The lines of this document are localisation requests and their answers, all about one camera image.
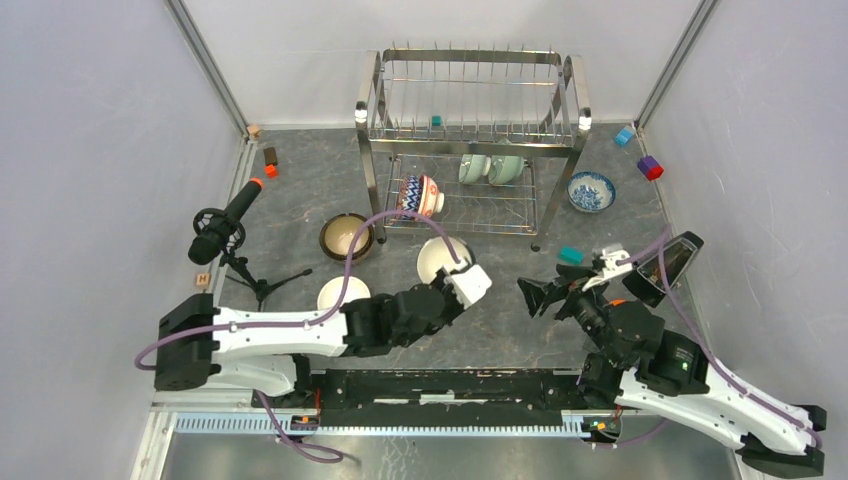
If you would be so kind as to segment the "teal glazed bowl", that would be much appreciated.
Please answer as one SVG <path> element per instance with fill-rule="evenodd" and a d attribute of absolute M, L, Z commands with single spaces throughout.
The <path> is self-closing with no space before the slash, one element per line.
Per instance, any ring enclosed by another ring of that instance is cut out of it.
<path fill-rule="evenodd" d="M 471 265 L 473 263 L 472 253 L 468 245 L 461 239 L 449 237 L 455 253 L 461 260 L 460 268 Z M 454 261 L 450 249 L 445 244 L 442 237 L 436 237 L 428 240 L 420 249 L 417 260 L 416 269 L 420 281 L 424 284 L 430 284 L 443 267 L 447 267 L 448 271 L 457 269 L 458 263 Z"/>

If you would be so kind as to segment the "blue white floral bowl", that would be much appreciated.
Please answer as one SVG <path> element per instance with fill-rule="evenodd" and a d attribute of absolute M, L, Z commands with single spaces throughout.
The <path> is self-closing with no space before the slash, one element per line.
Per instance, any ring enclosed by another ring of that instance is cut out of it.
<path fill-rule="evenodd" d="M 575 173 L 567 185 L 567 195 L 571 205 L 584 213 L 599 213 L 616 200 L 616 188 L 606 176 L 583 171 Z"/>

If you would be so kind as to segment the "orange bowl white inside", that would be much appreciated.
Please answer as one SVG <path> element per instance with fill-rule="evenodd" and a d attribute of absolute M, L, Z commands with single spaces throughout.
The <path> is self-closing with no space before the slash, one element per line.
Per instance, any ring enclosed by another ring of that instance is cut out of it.
<path fill-rule="evenodd" d="M 338 276 L 323 285 L 316 300 L 318 310 L 327 310 L 336 304 L 342 292 L 344 279 L 344 276 Z M 366 283 L 357 277 L 351 276 L 347 281 L 342 304 L 370 297 L 371 292 Z"/>

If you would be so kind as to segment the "black patterned bowl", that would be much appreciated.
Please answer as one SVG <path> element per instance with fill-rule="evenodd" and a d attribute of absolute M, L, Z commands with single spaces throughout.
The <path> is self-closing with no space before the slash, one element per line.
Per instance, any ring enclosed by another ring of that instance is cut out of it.
<path fill-rule="evenodd" d="M 331 260 L 344 263 L 348 250 L 366 218 L 356 213 L 343 213 L 330 218 L 319 234 L 319 246 Z M 358 238 L 352 255 L 352 264 L 365 260 L 375 244 L 375 230 L 368 226 Z"/>

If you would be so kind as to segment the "stainless steel dish rack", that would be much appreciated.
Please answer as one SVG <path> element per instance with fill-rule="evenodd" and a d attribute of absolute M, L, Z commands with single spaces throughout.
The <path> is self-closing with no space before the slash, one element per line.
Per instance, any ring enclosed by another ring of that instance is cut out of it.
<path fill-rule="evenodd" d="M 553 50 L 373 50 L 354 125 L 373 212 L 394 207 L 405 175 L 424 174 L 445 196 L 436 219 L 447 230 L 526 236 L 539 251 L 593 125 L 585 62 Z M 526 163 L 509 184 L 490 185 L 487 174 L 464 185 L 464 154 Z"/>

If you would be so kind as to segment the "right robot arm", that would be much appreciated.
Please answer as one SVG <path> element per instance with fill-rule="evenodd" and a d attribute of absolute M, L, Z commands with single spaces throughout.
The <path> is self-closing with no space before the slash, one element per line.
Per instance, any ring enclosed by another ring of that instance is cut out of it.
<path fill-rule="evenodd" d="M 555 319 L 575 320 L 595 345 L 576 382 L 585 405 L 636 409 L 685 425 L 773 477 L 823 475 L 823 408 L 781 402 L 727 372 L 696 341 L 666 329 L 643 302 L 606 299 L 592 270 L 560 265 L 557 272 L 550 282 L 520 277 L 517 285 L 531 316 L 556 306 Z"/>

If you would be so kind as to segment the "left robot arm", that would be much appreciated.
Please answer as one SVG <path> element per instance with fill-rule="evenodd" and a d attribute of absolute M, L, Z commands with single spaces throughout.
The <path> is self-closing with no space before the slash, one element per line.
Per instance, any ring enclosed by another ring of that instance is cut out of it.
<path fill-rule="evenodd" d="M 382 356 L 434 335 L 484 294 L 479 271 L 442 268 L 429 284 L 356 299 L 336 311 L 246 312 L 194 294 L 159 322 L 154 387 L 183 391 L 213 381 L 302 407 L 313 397 L 314 381 L 299 371 L 295 356 Z"/>

